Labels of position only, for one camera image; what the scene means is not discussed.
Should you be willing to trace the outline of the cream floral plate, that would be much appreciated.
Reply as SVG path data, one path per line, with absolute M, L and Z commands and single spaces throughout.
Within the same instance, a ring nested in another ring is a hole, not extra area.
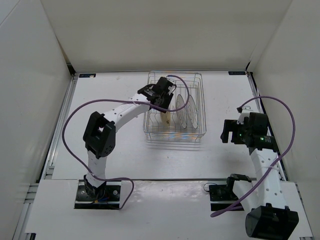
M 160 119 L 165 128 L 168 128 L 171 125 L 171 113 L 169 111 L 166 113 L 160 112 Z

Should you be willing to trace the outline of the wire dish rack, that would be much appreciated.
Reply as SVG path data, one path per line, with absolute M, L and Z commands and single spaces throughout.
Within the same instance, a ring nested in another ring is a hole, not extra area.
M 148 73 L 149 84 L 155 84 L 160 77 L 174 75 L 176 89 L 173 91 L 173 98 L 169 105 L 171 110 L 176 109 L 177 95 L 183 97 L 186 105 L 187 127 L 183 129 L 177 116 L 177 112 L 171 112 L 170 126 L 164 127 L 161 121 L 160 112 L 150 110 L 144 114 L 143 131 L 149 141 L 174 141 L 174 142 L 198 142 L 207 132 L 205 98 L 203 91 L 203 77 L 198 72 L 174 72 L 174 71 L 151 71 Z M 198 115 L 198 127 L 194 129 L 187 113 L 189 97 L 192 96 Z

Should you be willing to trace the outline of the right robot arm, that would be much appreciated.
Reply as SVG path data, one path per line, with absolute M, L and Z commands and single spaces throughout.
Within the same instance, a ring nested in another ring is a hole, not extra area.
M 246 212 L 245 231 L 250 238 L 287 240 L 299 223 L 299 215 L 285 200 L 274 162 L 278 146 L 275 138 L 268 135 L 268 124 L 266 114 L 249 110 L 244 110 L 238 119 L 224 121 L 222 142 L 245 145 L 256 174 L 256 183 L 246 175 L 232 174 L 224 193 L 230 200 L 248 194 L 240 204 Z

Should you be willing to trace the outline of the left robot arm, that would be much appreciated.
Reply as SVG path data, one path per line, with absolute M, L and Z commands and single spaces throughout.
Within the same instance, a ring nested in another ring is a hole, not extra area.
M 84 176 L 86 193 L 93 200 L 103 198 L 106 189 L 107 156 L 115 149 L 117 131 L 138 115 L 155 107 L 165 113 L 169 109 L 176 85 L 166 77 L 139 89 L 128 103 L 105 112 L 93 112 L 88 120 L 83 140 L 88 155 L 89 171 Z

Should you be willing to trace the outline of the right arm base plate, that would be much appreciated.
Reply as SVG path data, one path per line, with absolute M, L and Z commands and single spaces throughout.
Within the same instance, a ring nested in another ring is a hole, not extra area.
M 226 183 L 207 182 L 203 185 L 204 192 L 209 194 L 211 211 L 223 210 L 238 200 L 233 192 L 237 181 L 252 182 L 247 175 L 233 173 L 226 179 Z

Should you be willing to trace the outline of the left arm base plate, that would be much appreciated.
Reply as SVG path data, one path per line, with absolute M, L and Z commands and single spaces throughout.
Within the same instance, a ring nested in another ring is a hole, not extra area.
M 78 210 L 119 210 L 121 182 L 111 181 L 94 187 L 87 180 L 80 180 L 74 201 Z

